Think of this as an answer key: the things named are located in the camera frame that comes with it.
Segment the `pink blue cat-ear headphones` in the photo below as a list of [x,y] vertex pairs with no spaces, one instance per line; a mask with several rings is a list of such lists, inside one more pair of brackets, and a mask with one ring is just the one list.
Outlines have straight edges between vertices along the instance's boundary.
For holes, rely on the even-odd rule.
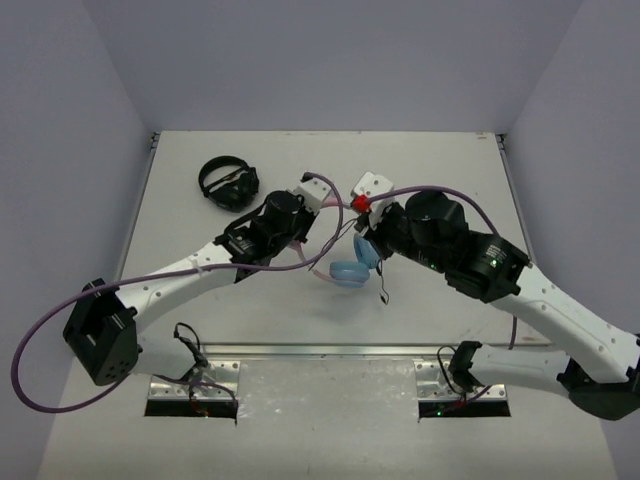
[[[341,203],[330,195],[324,202],[322,208],[338,207]],[[355,225],[356,219],[350,219],[342,223],[338,240],[350,232]],[[358,233],[353,235],[353,249],[356,260],[333,261],[329,265],[328,273],[321,272],[315,266],[310,266],[309,270],[317,278],[343,288],[361,288],[369,280],[371,271],[376,270],[381,275],[380,257],[371,244]],[[290,244],[301,261],[306,261],[302,245],[299,241]]]

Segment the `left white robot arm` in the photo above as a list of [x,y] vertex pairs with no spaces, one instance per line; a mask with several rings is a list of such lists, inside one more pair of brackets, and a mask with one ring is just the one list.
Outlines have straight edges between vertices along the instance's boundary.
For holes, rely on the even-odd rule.
[[95,280],[84,288],[63,338],[97,386],[130,374],[188,381],[205,365],[196,346],[169,336],[153,340],[144,331],[156,320],[216,288],[237,284],[260,270],[294,241],[305,239],[327,197],[301,187],[270,193],[247,225],[235,222],[189,256],[142,282],[109,288]]

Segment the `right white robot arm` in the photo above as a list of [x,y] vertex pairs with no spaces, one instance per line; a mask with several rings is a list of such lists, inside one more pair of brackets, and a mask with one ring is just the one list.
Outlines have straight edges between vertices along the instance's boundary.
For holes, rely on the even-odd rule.
[[494,384],[553,393],[599,419],[639,408],[639,337],[603,320],[563,292],[530,257],[497,233],[472,230],[454,192],[409,189],[352,200],[359,228],[381,259],[398,254],[444,276],[458,293],[523,321],[552,351],[508,350],[463,341],[449,362],[462,392]]

